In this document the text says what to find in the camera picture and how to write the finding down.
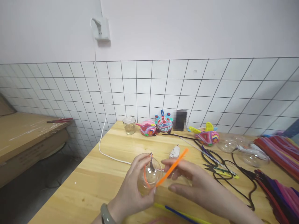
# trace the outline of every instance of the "left hand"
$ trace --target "left hand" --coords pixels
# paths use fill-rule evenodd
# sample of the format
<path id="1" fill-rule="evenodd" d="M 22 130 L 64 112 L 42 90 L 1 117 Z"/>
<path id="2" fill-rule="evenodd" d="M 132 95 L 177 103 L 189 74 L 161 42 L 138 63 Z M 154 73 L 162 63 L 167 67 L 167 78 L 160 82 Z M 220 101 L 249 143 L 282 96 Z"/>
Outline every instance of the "left hand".
<path id="1" fill-rule="evenodd" d="M 117 195 L 107 205 L 108 211 L 116 223 L 137 212 L 143 211 L 154 204 L 156 188 L 142 196 L 137 188 L 140 170 L 151 160 L 149 153 L 142 153 L 135 157 Z"/>

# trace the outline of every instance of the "right hand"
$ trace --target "right hand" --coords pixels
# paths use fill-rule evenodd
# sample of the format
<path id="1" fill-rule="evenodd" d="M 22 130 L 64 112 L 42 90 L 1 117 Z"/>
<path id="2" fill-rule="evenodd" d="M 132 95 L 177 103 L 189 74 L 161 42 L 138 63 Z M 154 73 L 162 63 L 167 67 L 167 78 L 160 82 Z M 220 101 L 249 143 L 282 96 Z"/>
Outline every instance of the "right hand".
<path id="1" fill-rule="evenodd" d="M 162 160 L 161 162 L 165 165 L 164 171 L 167 172 L 175 161 L 176 159 Z M 168 178 L 176 180 L 179 176 L 191 180 L 192 186 L 171 184 L 170 191 L 235 223 L 263 223 L 240 199 L 194 163 L 180 161 L 174 173 Z"/>

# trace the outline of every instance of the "floor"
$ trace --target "floor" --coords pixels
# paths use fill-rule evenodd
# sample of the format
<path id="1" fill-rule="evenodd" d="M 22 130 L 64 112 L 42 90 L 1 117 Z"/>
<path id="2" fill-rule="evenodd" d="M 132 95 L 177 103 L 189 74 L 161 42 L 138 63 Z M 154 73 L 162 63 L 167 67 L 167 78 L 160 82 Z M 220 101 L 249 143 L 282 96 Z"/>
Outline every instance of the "floor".
<path id="1" fill-rule="evenodd" d="M 58 153 L 2 187 L 0 223 L 27 224 L 57 190 L 57 181 L 64 182 L 80 162 L 78 158 Z"/>

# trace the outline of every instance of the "smartwatch band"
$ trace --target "smartwatch band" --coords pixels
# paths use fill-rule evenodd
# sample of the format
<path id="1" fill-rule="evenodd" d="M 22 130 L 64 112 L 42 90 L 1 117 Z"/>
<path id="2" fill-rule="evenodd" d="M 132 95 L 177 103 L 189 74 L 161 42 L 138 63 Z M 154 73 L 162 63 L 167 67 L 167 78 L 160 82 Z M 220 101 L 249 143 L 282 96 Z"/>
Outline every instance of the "smartwatch band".
<path id="1" fill-rule="evenodd" d="M 102 223 L 103 224 L 116 224 L 116 222 L 111 217 L 107 205 L 104 203 L 101 206 L 101 216 L 102 216 Z"/>

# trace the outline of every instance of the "white wall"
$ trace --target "white wall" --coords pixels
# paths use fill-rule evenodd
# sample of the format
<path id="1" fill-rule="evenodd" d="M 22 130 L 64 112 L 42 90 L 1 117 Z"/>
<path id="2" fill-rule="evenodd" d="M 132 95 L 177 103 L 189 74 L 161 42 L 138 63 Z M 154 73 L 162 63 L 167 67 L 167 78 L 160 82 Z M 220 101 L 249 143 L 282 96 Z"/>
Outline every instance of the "white wall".
<path id="1" fill-rule="evenodd" d="M 0 63 L 93 61 L 100 0 L 2 0 Z M 102 0 L 97 60 L 299 56 L 299 1 Z"/>

